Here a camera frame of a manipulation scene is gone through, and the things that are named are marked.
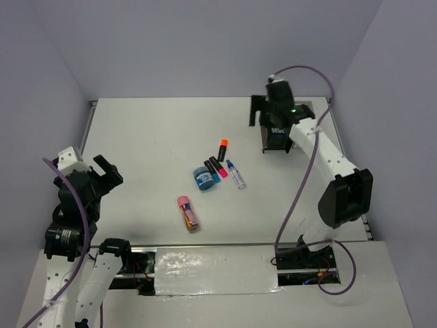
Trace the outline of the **pink cap clear tube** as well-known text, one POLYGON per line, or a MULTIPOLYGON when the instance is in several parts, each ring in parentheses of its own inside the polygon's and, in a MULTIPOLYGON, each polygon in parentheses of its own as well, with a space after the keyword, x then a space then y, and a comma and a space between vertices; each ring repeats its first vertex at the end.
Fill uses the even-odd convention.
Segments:
POLYGON ((187 196, 178 198, 178 206, 182 211, 184 224, 188 232, 193 233, 199 229, 199 222, 191 206, 191 201, 187 196))

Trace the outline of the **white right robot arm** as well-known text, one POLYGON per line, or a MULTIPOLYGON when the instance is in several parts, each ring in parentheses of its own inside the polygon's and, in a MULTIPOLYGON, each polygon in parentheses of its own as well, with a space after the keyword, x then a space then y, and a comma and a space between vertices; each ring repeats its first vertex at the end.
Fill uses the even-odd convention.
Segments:
POLYGON ((297 146, 263 151, 248 97, 101 98, 84 155, 104 155, 124 183, 102 201, 96 242, 134 245, 363 241, 361 221, 328 227, 320 199, 358 170, 332 120, 302 120, 297 146))

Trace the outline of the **blue round putty jar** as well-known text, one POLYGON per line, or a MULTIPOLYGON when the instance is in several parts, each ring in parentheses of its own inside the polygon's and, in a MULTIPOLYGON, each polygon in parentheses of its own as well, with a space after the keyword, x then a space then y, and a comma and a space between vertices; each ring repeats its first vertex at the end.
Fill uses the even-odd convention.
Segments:
POLYGON ((207 191, 215 186, 215 180, 209 169, 205 166, 198 167, 193 171, 193 178, 200 191, 207 191))

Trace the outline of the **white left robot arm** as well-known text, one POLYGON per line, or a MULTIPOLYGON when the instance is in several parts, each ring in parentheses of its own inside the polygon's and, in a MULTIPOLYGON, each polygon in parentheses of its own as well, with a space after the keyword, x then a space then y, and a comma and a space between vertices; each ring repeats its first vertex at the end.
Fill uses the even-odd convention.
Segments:
POLYGON ((45 232, 46 285, 42 309, 26 326, 93 327, 102 316, 102 303, 114 277, 129 271, 134 256, 129 241, 107 238, 99 246, 90 276, 81 285, 91 240, 97 231, 102 198, 123 183, 115 165, 103 156, 94 162, 103 174, 87 165, 70 146, 56 159, 44 162, 55 172, 59 204, 45 232))

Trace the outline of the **orange cap highlighter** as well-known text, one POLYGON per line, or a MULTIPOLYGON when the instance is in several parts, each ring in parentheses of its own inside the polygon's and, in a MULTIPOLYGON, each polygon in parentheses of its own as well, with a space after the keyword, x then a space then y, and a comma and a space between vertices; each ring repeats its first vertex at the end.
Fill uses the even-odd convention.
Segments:
POLYGON ((227 147, 228 147, 228 140, 222 139, 221 144, 219 146, 219 150, 218 150, 218 156, 217 156, 217 159, 219 162, 223 162, 225 160, 225 154, 227 151, 227 147))

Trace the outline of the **blue cap highlighter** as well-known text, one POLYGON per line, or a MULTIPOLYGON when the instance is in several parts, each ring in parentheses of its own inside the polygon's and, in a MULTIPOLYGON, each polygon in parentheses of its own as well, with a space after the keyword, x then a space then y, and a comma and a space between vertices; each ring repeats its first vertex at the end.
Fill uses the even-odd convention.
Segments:
POLYGON ((207 161, 204 161, 203 164, 205 167, 207 167, 208 171, 212 175, 214 182, 219 183, 221 181, 221 179, 220 179, 219 175, 217 174, 212 163, 209 160, 207 160, 207 161))

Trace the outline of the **clear blue spray bottle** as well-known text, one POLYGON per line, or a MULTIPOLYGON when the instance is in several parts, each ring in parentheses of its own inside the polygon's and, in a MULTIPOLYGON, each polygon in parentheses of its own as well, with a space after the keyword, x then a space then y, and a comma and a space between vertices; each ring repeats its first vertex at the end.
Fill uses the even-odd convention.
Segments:
POLYGON ((227 167, 229 170, 229 174, 233 178, 233 181, 235 182, 236 186, 239 189, 245 188, 246 184, 245 184, 244 180, 242 179, 242 176, 240 175, 239 171, 234 166, 234 164, 229 159, 226 160, 226 164, 227 164, 227 167))

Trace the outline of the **pink cap highlighter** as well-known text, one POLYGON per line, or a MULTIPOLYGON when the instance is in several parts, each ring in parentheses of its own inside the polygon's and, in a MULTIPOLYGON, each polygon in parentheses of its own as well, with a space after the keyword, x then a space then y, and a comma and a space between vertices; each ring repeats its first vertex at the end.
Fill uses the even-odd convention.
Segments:
POLYGON ((221 165, 221 163, 218 161, 218 159, 215 156, 211 156, 209 158, 209 161, 211 162, 212 166, 215 168, 215 170, 220 174, 222 178, 226 178, 228 176, 228 173, 226 172, 225 168, 221 165))

